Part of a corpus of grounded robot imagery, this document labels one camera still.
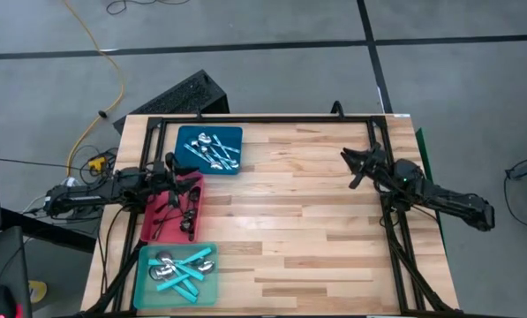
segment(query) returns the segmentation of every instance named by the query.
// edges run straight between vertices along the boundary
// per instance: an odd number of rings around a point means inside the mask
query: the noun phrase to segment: black floor stripe
[[[348,48],[365,46],[364,40],[348,41],[310,41],[310,42],[273,42],[273,43],[247,43],[247,44],[224,44],[224,45],[199,45],[185,47],[161,47],[143,49],[115,49],[105,50],[109,56],[170,54],[170,53],[200,53],[200,52],[231,52],[243,50],[262,49],[316,49],[316,48]],[[55,52],[27,52],[27,53],[0,53],[2,59],[25,59],[25,58],[52,58],[52,57],[98,57],[95,50],[74,50]]]
[[[361,23],[363,24],[363,30],[365,31],[365,40],[367,41],[367,48],[369,50],[369,57],[373,64],[373,72],[375,74],[375,81],[377,82],[377,88],[379,89],[380,102],[383,107],[383,111],[387,114],[393,113],[393,106],[388,98],[387,83],[385,82],[385,76],[383,75],[383,69],[380,66],[379,53],[375,45],[375,38],[373,37],[373,30],[371,28],[371,21],[369,20],[369,14],[365,7],[365,0],[357,0],[359,7],[359,15],[361,16]]]
[[[524,35],[492,35],[492,36],[458,36],[447,38],[423,38],[423,39],[393,39],[377,40],[378,46],[390,45],[426,45],[426,44],[457,44],[457,43],[490,43],[490,42],[521,42],[527,41]]]
[[[428,44],[457,44],[457,43],[488,43],[488,42],[523,42],[527,41],[524,35],[496,35],[475,37],[448,37],[448,38],[423,38],[423,39],[388,39],[374,40],[375,46],[399,45],[428,45]],[[277,43],[248,43],[248,44],[223,44],[199,45],[186,47],[160,47],[140,49],[115,49],[108,50],[111,56],[171,54],[171,53],[201,53],[201,52],[231,52],[242,50],[262,49],[315,49],[315,48],[348,48],[369,45],[367,40],[340,40],[316,42],[277,42]],[[27,58],[53,58],[53,57],[98,57],[94,50],[52,51],[52,52],[19,52],[0,53],[0,60],[27,59]]]

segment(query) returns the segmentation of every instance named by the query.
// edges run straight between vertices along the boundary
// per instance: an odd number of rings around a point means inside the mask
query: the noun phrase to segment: wooden table
[[[127,118],[117,169],[139,166],[146,122],[144,115]],[[421,165],[411,119],[387,115],[387,122],[395,159]],[[244,129],[241,172],[206,176],[200,221],[199,241],[215,242],[220,250],[218,302],[215,307],[140,313],[398,314],[388,242],[379,225],[379,195],[367,178],[350,190],[352,176],[340,156],[343,147],[369,147],[365,124],[230,125]],[[163,153],[174,150],[179,126],[168,126]],[[104,211],[102,242],[118,209]],[[446,303],[457,307],[438,224],[415,210],[407,218],[418,269]],[[123,213],[113,226],[110,281],[119,268],[128,219]],[[82,309],[99,298],[101,277],[97,245]],[[130,305],[133,277],[132,272],[126,281],[123,310]],[[413,308],[404,268],[403,277]]]

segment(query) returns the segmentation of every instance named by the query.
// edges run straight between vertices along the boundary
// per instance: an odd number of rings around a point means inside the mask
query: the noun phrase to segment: silver spoon
[[[202,265],[199,266],[199,272],[202,274],[210,274],[215,267],[215,263],[213,261],[205,261],[202,263]]]
[[[193,265],[194,267],[198,267],[204,263],[204,260],[205,260],[204,256],[201,256],[198,259],[191,261],[191,265]]]
[[[212,143],[212,139],[210,138],[210,136],[207,136],[205,133],[201,133],[199,135],[199,143],[201,145],[209,145],[210,143]]]
[[[155,256],[155,258],[157,259],[157,261],[160,261],[163,264],[167,265],[167,267],[171,268],[171,272],[174,272],[175,274],[177,274],[177,276],[181,276],[181,273],[179,272],[177,267],[175,267],[175,263],[173,262],[173,255],[171,255],[171,253],[167,251],[160,251]],[[186,288],[189,289],[189,291],[191,291],[192,295],[196,296],[199,294],[199,290],[188,279],[185,279],[183,281],[183,284],[186,286]]]
[[[169,266],[152,266],[149,276],[155,281],[165,281],[173,275],[173,269]]]

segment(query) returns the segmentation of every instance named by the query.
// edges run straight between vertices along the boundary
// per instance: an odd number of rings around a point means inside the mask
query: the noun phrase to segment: teal tray
[[[210,164],[204,160],[198,158],[195,154],[190,152],[184,147],[184,144],[190,143],[191,140],[197,139],[200,133],[205,133],[212,138],[213,135],[217,135],[218,139],[224,146],[232,147],[239,150],[239,154],[228,151],[231,159],[236,160],[240,167],[232,170],[215,170],[210,168]],[[188,167],[199,167],[200,173],[202,174],[219,174],[219,175],[236,175],[239,173],[241,168],[242,156],[242,138],[244,131],[241,127],[232,126],[196,126],[196,125],[184,125],[178,129],[177,142],[175,143],[175,157],[177,160]],[[225,156],[224,153],[215,147],[216,152],[221,156]]]
[[[191,283],[199,290],[196,303],[189,302],[172,288],[157,291],[156,286],[162,282],[154,281],[149,276],[149,265],[147,263],[150,259],[153,260],[160,251],[169,251],[176,260],[183,260],[207,247],[212,249],[212,253],[205,256],[205,259],[206,261],[213,261],[215,268],[211,273],[205,275],[203,281],[190,278]],[[186,289],[183,283],[178,284],[178,286]],[[136,289],[133,296],[133,305],[138,309],[213,306],[218,299],[218,247],[213,243],[141,247]]]

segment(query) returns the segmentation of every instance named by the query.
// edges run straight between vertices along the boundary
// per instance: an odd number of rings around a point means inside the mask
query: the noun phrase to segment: gray floor
[[[73,1],[105,49],[360,40],[355,1],[191,0],[180,6]],[[366,1],[377,39],[527,34],[527,0]],[[0,53],[92,49],[58,1],[0,0]],[[443,219],[449,264],[469,313],[527,317],[527,228],[502,196],[504,169],[527,158],[527,42],[379,47],[393,109],[423,127],[435,180],[479,193],[496,208],[497,227],[480,233]],[[381,112],[365,47],[277,49],[116,57],[127,78],[118,118],[205,69],[228,93],[232,112]],[[118,90],[100,57],[0,60],[0,157],[63,163],[72,143]],[[102,123],[86,143],[114,147]],[[63,169],[0,163],[2,203],[21,209],[64,178]],[[527,180],[511,184],[527,220]],[[94,224],[81,226],[92,230]],[[47,243],[27,248],[30,277],[49,284],[36,316],[78,310],[90,262]]]

